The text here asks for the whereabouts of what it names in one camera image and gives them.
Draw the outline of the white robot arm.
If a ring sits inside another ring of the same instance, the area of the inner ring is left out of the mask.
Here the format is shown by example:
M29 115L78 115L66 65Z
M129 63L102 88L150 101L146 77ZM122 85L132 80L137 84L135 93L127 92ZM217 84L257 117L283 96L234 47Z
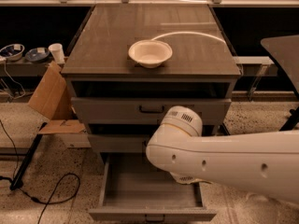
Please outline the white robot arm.
M154 166L189 183L195 178L299 202L299 132L203 136L202 120L174 106L149 140Z

